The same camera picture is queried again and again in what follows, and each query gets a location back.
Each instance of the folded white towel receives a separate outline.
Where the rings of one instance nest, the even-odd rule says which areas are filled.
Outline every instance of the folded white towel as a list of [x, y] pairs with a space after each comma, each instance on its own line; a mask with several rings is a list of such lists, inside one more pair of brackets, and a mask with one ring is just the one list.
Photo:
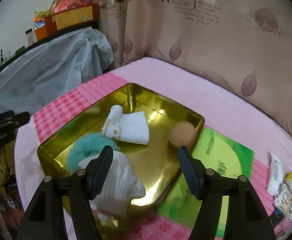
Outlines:
[[[82, 160], [78, 166], [85, 169], [88, 163], [98, 156], [88, 157]], [[131, 200], [144, 197], [145, 194], [145, 187], [135, 174], [131, 161], [125, 154], [114, 151], [113, 162], [102, 191], [93, 201], [90, 201], [90, 204], [93, 210], [124, 217]]]
[[145, 113], [123, 114], [121, 106], [112, 106], [102, 127], [102, 135], [114, 140], [147, 145], [149, 127]]

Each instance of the red plastic bag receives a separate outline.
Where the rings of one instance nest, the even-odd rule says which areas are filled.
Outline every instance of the red plastic bag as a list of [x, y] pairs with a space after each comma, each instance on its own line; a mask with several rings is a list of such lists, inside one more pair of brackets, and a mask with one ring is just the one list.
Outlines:
[[80, 0], [61, 0], [59, 4], [55, 7], [54, 13], [66, 11], [69, 9], [74, 9], [81, 5], [86, 5], [86, 4], [81, 2]]

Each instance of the metal screw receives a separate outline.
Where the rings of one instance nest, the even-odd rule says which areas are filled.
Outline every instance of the metal screw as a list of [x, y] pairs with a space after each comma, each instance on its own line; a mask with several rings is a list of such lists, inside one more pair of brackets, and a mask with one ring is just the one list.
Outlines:
[[215, 171], [213, 169], [206, 169], [206, 173], [211, 176], [215, 174]]
[[84, 169], [80, 169], [77, 171], [77, 175], [79, 176], [83, 176], [86, 173], [86, 171]]
[[244, 176], [244, 175], [239, 176], [239, 179], [240, 179], [242, 182], [246, 182], [246, 181], [247, 181], [247, 177]]
[[49, 182], [49, 181], [51, 181], [52, 180], [52, 176], [46, 176], [45, 178], [44, 178], [44, 181], [45, 182]]

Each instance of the yellow label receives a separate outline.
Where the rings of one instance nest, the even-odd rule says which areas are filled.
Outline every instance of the yellow label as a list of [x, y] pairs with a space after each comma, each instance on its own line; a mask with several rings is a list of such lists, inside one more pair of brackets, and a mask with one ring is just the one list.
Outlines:
[[78, 8], [55, 15], [57, 30], [66, 28], [68, 26], [92, 21], [93, 10], [91, 6]]

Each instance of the white wall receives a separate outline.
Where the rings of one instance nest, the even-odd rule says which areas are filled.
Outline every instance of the white wall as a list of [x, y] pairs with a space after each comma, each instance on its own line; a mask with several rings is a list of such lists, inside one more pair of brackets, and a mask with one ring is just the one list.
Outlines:
[[11, 55], [27, 46], [25, 31], [32, 28], [35, 11], [50, 8], [53, 0], [2, 0], [0, 2], [0, 50]]

